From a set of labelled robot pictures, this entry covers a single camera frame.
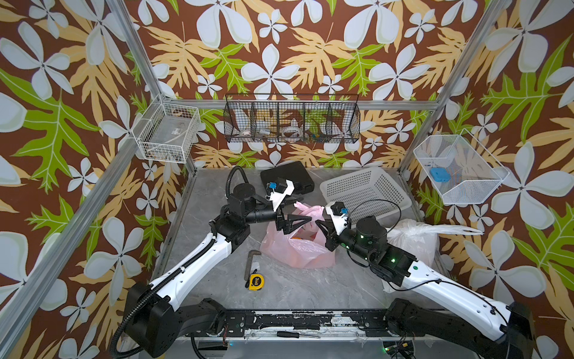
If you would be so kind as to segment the pink printed plastic bag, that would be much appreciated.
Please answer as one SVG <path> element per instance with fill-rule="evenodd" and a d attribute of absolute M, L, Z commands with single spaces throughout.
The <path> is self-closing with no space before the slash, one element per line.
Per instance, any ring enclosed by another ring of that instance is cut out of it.
<path fill-rule="evenodd" d="M 308 206 L 297 202 L 293 215 L 303 215 L 312 220 L 293 233 L 285 235 L 270 223 L 261 243 L 260 251 L 295 269 L 321 269 L 336 264 L 335 253 L 325 247 L 326 236 L 317 220 L 324 220 L 323 206 Z"/>

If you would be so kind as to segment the white plastic bag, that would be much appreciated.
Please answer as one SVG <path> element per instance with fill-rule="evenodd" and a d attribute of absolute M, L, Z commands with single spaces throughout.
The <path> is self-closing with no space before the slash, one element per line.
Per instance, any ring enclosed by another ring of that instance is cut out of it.
<path fill-rule="evenodd" d="M 484 232 L 461 225 L 430 225 L 406 218 L 400 220 L 393 229 L 389 228 L 387 242 L 413 254 L 418 261 L 433 269 L 439 248 L 439 235 L 481 236 Z"/>

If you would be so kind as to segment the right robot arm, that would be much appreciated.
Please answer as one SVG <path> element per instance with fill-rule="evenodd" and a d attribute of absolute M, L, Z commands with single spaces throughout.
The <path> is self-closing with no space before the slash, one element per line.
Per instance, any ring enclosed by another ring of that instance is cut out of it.
<path fill-rule="evenodd" d="M 384 320 L 398 336 L 430 335 L 483 358 L 530 358 L 537 347 L 531 310 L 518 302 L 489 299 L 441 275 L 413 254 L 390 244 L 387 229 L 374 217 L 354 227 L 344 216 L 319 220 L 329 251 L 343 247 L 362 257 L 366 267 L 397 292 L 417 293 L 442 306 L 421 308 L 396 299 Z"/>

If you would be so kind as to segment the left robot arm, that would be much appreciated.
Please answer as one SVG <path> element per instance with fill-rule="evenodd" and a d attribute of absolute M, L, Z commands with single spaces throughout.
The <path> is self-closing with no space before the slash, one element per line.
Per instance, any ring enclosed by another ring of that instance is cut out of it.
<path fill-rule="evenodd" d="M 130 358 L 142 351 L 156 358 L 176 338 L 198 330 L 197 321 L 208 312 L 212 316 L 206 320 L 206 326 L 212 327 L 223 311 L 221 305 L 204 300 L 182 308 L 182 302 L 218 263 L 243 243 L 251 233 L 251 224 L 273 222 L 278 230 L 290 234 L 310 222 L 309 216 L 283 212 L 284 206 L 298 200 L 291 180 L 279 178 L 270 182 L 262 197 L 247 180 L 231 186 L 234 174 L 244 172 L 239 166 L 232 168 L 225 186 L 227 203 L 209 222 L 210 231 L 200 245 L 164 275 L 129 289 L 123 320 L 109 346 L 112 358 Z"/>

